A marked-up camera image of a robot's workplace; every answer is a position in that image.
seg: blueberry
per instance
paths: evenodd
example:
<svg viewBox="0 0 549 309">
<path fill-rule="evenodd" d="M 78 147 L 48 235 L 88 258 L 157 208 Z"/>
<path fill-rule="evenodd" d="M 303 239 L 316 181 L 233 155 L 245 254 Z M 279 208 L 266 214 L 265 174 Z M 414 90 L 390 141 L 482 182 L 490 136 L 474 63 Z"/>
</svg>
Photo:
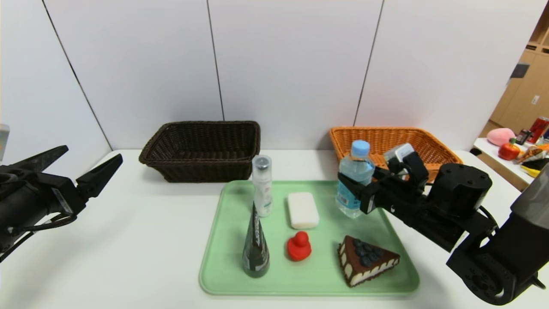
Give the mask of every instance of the blueberry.
<svg viewBox="0 0 549 309">
<path fill-rule="evenodd" d="M 368 253 L 368 258 L 372 263 L 376 263 L 379 260 L 378 256 L 374 252 Z"/>
<path fill-rule="evenodd" d="M 360 257 L 363 257 L 363 256 L 366 255 L 366 250 L 364 250 L 363 247 L 357 247 L 357 248 L 355 249 L 355 253 L 356 253 L 356 255 L 358 255 L 358 256 L 360 256 Z"/>
<path fill-rule="evenodd" d="M 380 248 L 375 248 L 374 253 L 377 255 L 377 257 L 383 256 L 383 250 L 381 250 Z"/>
<path fill-rule="evenodd" d="M 362 242 L 362 240 L 356 239 L 356 238 L 352 240 L 352 243 L 355 245 L 355 247 L 360 247 L 364 244 L 364 242 Z"/>
<path fill-rule="evenodd" d="M 372 261 L 370 261 L 370 259 L 368 258 L 368 256 L 363 256 L 360 258 L 360 263 L 362 264 L 362 266 L 364 267 L 368 267 L 370 268 L 372 266 Z"/>
</svg>

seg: soda can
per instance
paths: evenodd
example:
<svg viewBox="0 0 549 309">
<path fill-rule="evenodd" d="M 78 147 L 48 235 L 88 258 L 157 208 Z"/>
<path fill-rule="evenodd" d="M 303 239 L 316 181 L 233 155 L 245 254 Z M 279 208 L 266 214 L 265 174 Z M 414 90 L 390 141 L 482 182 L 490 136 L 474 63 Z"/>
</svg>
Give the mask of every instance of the soda can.
<svg viewBox="0 0 549 309">
<path fill-rule="evenodd" d="M 528 138 L 528 142 L 535 144 L 537 140 L 540 138 L 540 136 L 545 132 L 547 129 L 547 126 L 549 126 L 549 118 L 546 117 L 538 117 L 532 127 L 530 128 L 530 131 L 532 134 Z"/>
<path fill-rule="evenodd" d="M 526 142 L 526 140 L 530 137 L 530 134 L 532 134 L 530 130 L 522 129 L 517 135 L 517 145 L 523 145 L 524 142 Z"/>
</svg>

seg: orange wicker basket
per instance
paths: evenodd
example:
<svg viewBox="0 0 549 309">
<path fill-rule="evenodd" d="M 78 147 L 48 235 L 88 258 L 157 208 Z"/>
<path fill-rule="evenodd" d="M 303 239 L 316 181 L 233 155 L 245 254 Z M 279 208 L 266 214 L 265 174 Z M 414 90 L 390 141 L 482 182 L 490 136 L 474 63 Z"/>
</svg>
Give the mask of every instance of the orange wicker basket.
<svg viewBox="0 0 549 309">
<path fill-rule="evenodd" d="M 429 170 L 429 181 L 435 179 L 442 164 L 463 163 L 431 133 L 418 128 L 340 126 L 330 130 L 330 138 L 338 161 L 351 152 L 353 141 L 365 140 L 370 143 L 370 159 L 383 168 L 387 168 L 383 157 L 386 151 L 397 145 L 410 143 Z"/>
</svg>

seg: dark green bottle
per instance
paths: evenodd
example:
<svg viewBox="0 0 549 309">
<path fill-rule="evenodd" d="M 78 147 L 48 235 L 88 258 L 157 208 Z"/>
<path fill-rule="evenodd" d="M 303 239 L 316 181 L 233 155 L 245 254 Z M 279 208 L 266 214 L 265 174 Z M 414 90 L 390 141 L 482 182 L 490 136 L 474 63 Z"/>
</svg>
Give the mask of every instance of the dark green bottle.
<svg viewBox="0 0 549 309">
<path fill-rule="evenodd" d="M 269 270 L 269 248 L 255 209 L 251 210 L 250 224 L 246 234 L 246 243 L 242 253 L 242 265 L 245 273 L 253 278 L 259 278 Z"/>
</svg>

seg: wicker basket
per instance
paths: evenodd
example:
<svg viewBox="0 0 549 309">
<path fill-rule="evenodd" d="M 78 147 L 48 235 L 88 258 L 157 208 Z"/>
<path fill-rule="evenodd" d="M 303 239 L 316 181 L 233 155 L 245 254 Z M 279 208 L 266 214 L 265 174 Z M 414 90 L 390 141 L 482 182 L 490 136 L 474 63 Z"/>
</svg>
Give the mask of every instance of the wicker basket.
<svg viewBox="0 0 549 309">
<path fill-rule="evenodd" d="M 139 161 L 171 183 L 225 183 L 248 179 L 259 153 L 257 122 L 174 122 L 149 140 Z"/>
<path fill-rule="evenodd" d="M 338 161 L 349 154 L 355 140 L 370 143 L 370 159 L 379 167 L 387 168 L 383 154 L 391 148 L 410 143 L 429 170 L 429 181 L 433 181 L 444 163 L 463 163 L 448 147 L 431 133 L 418 128 L 356 127 L 341 126 L 330 130 L 330 138 Z"/>
</svg>

